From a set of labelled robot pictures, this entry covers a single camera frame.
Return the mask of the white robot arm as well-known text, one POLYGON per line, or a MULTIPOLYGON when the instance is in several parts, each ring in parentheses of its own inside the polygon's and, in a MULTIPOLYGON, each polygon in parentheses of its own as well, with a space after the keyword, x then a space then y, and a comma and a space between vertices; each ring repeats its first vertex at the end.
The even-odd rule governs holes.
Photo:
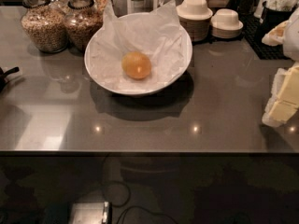
POLYGON ((283 54, 294 60, 291 68, 277 70, 262 117, 263 124, 279 127, 299 110, 299 10, 266 34, 262 42, 281 45, 283 54))

